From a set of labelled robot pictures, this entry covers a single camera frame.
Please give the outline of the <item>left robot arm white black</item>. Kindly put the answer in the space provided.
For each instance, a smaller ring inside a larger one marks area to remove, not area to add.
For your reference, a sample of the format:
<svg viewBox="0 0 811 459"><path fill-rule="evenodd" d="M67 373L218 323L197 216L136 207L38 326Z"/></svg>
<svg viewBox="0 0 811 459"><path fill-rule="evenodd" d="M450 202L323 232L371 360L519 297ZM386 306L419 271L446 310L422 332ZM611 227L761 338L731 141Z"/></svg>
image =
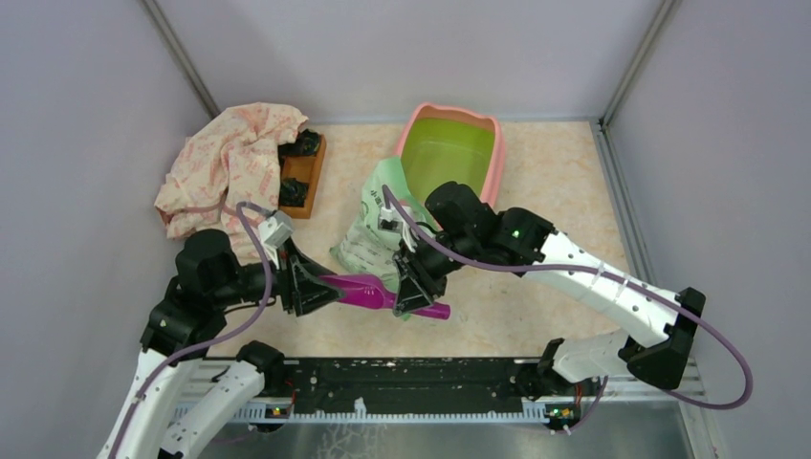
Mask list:
<svg viewBox="0 0 811 459"><path fill-rule="evenodd" d="M196 458L250 399L285 387L283 353L255 340L191 410L174 417L209 348L225 339L227 308L280 300L285 311L300 317L346 297L326 281L329 270L292 240L261 250L260 258L240 265L221 230L206 229L185 241L175 258L177 273L149 313L127 398L99 457Z"/></svg>

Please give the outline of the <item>green cat litter bag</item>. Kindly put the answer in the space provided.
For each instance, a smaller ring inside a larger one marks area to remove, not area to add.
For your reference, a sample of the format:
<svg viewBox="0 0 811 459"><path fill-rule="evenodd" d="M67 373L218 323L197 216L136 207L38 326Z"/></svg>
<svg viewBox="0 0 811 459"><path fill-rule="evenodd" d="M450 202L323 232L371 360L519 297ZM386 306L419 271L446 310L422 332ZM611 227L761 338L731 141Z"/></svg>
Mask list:
<svg viewBox="0 0 811 459"><path fill-rule="evenodd" d="M330 249L330 254L348 272L376 275L392 290L398 281L392 256L399 248L401 233L378 228L384 186L389 187L415 221L435 224L424 205L411 195L401 159L389 157L379 161L364 182L359 213L343 240Z"/></svg>

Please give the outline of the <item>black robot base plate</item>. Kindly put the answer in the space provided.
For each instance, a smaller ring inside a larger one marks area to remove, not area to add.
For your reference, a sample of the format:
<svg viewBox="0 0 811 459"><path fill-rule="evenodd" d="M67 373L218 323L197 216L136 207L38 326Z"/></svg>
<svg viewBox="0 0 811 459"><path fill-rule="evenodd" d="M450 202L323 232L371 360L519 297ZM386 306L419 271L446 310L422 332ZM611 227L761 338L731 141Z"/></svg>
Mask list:
<svg viewBox="0 0 811 459"><path fill-rule="evenodd" d="M535 359L299 358L277 365L263 398L281 416L573 418L598 382L545 377Z"/></svg>

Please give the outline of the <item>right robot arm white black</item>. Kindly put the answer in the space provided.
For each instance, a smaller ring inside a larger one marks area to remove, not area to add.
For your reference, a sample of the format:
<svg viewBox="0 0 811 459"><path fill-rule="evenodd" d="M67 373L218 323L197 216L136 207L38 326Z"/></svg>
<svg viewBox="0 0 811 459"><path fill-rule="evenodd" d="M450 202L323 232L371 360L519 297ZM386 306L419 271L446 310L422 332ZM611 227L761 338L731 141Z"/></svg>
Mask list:
<svg viewBox="0 0 811 459"><path fill-rule="evenodd" d="M379 223L398 226L393 261L399 277L394 313L416 314L444 296L450 273L464 267L512 273L553 287L609 318L617 330L589 339L553 339L532 383L551 394L593 378L633 376L673 391L687 367L705 296L651 287L573 243L551 222L525 208L494 212L468 187L448 182L427 208L440 231L425 233L385 187Z"/></svg>

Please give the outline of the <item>magenta plastic litter scoop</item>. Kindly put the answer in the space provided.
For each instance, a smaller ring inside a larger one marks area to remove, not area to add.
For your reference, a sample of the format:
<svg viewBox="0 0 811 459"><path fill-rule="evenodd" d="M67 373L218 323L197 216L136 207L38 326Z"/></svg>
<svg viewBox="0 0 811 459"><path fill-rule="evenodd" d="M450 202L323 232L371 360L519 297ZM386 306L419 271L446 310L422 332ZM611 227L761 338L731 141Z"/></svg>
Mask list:
<svg viewBox="0 0 811 459"><path fill-rule="evenodd" d="M369 310L394 310L397 296L388 291L382 281L372 274L327 274L319 279L331 287L342 291L338 303ZM418 317L448 320L451 308L444 303L433 303L431 306L411 312Z"/></svg>

